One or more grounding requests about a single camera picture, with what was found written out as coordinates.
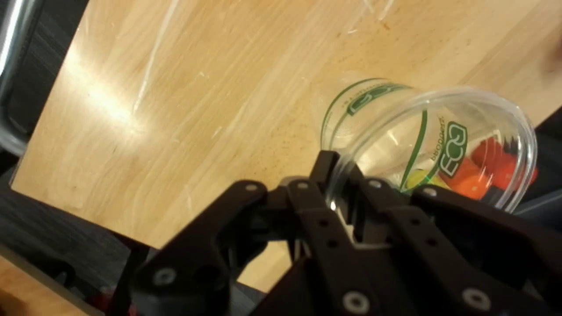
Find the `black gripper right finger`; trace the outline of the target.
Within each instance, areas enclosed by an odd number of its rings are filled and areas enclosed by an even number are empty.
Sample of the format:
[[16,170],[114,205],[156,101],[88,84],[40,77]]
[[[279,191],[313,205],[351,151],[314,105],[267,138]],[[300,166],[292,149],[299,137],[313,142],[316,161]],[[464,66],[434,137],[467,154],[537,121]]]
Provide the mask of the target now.
[[360,235],[385,223],[451,302],[479,314],[562,314],[562,233],[439,186],[402,194],[360,172],[344,184]]

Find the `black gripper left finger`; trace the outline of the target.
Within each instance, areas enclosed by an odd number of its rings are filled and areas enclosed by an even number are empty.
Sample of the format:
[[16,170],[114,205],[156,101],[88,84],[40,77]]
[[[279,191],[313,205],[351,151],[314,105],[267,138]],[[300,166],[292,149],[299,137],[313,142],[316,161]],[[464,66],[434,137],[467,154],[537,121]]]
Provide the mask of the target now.
[[[385,310],[339,216],[325,203],[339,154],[318,154],[307,177],[274,189],[235,180],[177,231],[128,282],[137,316],[378,316]],[[272,242],[292,265],[253,307],[239,275]]]

